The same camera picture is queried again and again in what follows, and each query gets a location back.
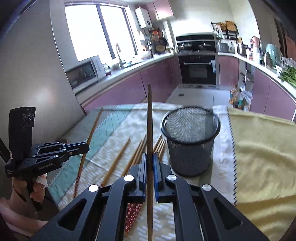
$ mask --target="oven handle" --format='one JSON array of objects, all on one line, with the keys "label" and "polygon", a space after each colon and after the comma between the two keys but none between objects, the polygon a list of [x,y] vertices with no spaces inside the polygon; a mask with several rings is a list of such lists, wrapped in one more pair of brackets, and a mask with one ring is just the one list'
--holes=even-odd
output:
[{"label": "oven handle", "polygon": [[209,63],[185,63],[183,62],[184,65],[212,65],[212,62]]}]

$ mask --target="white tile floor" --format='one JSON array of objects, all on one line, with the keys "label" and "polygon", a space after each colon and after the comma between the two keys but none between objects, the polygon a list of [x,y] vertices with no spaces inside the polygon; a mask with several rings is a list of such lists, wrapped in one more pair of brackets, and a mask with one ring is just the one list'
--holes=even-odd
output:
[{"label": "white tile floor", "polygon": [[178,88],[172,93],[167,103],[200,106],[208,109],[214,105],[231,106],[229,94],[230,91],[224,90]]}]

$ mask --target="window frame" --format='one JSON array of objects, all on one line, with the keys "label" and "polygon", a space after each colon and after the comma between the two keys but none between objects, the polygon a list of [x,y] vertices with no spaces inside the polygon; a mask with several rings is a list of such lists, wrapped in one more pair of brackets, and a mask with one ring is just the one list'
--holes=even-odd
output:
[{"label": "window frame", "polygon": [[109,4],[101,4],[101,3],[87,3],[87,2],[86,3],[79,3],[79,4],[65,4],[65,7],[74,6],[74,5],[88,5],[88,4],[96,5],[96,9],[98,11],[98,15],[99,15],[99,18],[100,18],[100,21],[101,21],[101,25],[102,25],[103,32],[104,32],[104,35],[105,35],[105,39],[106,39],[106,42],[107,42],[107,45],[108,45],[108,48],[109,48],[109,51],[110,51],[110,54],[111,54],[111,58],[112,59],[115,59],[116,56],[115,56],[115,53],[114,53],[113,48],[112,48],[112,45],[111,45],[109,34],[108,34],[108,31],[107,31],[107,28],[106,28],[106,24],[105,24],[105,21],[104,21],[104,18],[103,18],[103,14],[102,14],[102,11],[101,11],[101,6],[121,8],[122,13],[123,13],[123,16],[124,16],[124,19],[126,21],[126,26],[128,28],[129,35],[131,37],[131,42],[133,44],[133,49],[135,51],[135,55],[137,55],[138,54],[138,49],[137,49],[137,46],[136,46],[135,37],[133,35],[132,29],[131,29],[131,26],[130,26],[130,23],[129,23],[127,14],[126,14],[125,7],[116,6],[116,5],[109,5]]}]

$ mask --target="white countertop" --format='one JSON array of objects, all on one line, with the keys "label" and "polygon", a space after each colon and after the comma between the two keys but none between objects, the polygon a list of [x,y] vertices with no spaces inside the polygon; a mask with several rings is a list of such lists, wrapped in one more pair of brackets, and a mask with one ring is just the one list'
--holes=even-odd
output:
[{"label": "white countertop", "polygon": [[265,73],[267,76],[269,76],[270,78],[273,79],[273,81],[277,82],[279,85],[281,85],[295,100],[296,100],[296,89],[291,86],[289,83],[282,81],[280,78],[278,78],[276,71],[275,70],[271,70],[268,68],[265,68],[263,65],[254,62],[253,60],[247,59],[243,56],[240,56],[238,54],[233,54],[233,53],[222,53],[219,52],[218,55],[222,55],[222,56],[233,56],[235,58],[241,59],[251,65],[253,65],[254,67],[258,68],[259,70],[261,70],[263,73]]},{"label": "white countertop", "polygon": [[106,76],[99,82],[89,86],[85,90],[79,92],[76,94],[76,98],[79,102],[79,104],[83,104],[85,101],[87,101],[90,97],[93,95],[99,93],[100,91],[106,89],[107,87],[115,84],[116,82],[122,80],[123,78],[140,71],[141,69],[144,69],[150,65],[153,65],[157,62],[160,62],[162,60],[165,60],[167,58],[173,57],[173,53],[167,53],[167,54],[161,54],[161,55],[154,55],[152,59],[148,59],[144,62],[135,64],[134,66],[115,71],[110,76]]}]

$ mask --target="mesh wire trash can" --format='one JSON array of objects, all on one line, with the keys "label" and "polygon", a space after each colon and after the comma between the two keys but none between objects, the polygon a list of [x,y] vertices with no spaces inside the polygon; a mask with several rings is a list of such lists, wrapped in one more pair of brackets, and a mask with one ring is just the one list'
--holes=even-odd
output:
[{"label": "mesh wire trash can", "polygon": [[184,107],[165,114],[161,131],[167,137],[170,164],[175,173],[196,177],[209,166],[220,121],[209,110]]}]

